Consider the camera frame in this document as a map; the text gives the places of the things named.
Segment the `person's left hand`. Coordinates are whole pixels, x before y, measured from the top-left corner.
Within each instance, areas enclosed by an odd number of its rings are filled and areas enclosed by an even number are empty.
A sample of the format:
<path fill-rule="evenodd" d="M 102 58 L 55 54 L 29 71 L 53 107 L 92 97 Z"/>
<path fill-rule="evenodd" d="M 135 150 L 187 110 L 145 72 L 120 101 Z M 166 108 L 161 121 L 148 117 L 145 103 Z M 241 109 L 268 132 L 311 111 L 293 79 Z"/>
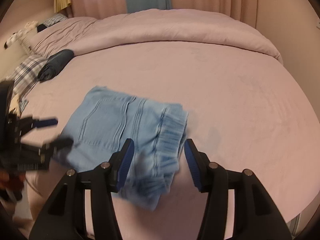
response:
<path fill-rule="evenodd" d="M 22 199 L 25 173 L 9 174 L 1 170 L 1 198 L 6 202 L 19 202 Z"/>

